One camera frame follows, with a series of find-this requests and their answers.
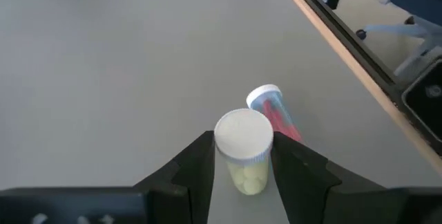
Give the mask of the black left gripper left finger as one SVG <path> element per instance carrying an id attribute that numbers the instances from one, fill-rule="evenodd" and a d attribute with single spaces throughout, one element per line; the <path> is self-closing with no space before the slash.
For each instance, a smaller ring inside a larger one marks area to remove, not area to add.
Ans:
<path id="1" fill-rule="evenodd" d="M 207 224 L 215 174 L 215 143 L 205 131 L 157 171 L 134 185 L 146 194 L 148 223 Z"/>

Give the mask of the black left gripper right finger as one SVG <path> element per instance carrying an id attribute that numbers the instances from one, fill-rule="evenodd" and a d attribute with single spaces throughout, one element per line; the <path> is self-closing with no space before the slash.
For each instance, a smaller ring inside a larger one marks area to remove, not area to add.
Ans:
<path id="1" fill-rule="evenodd" d="M 271 163 L 287 218 L 293 224 L 399 223 L 408 199 L 276 132 Z"/>

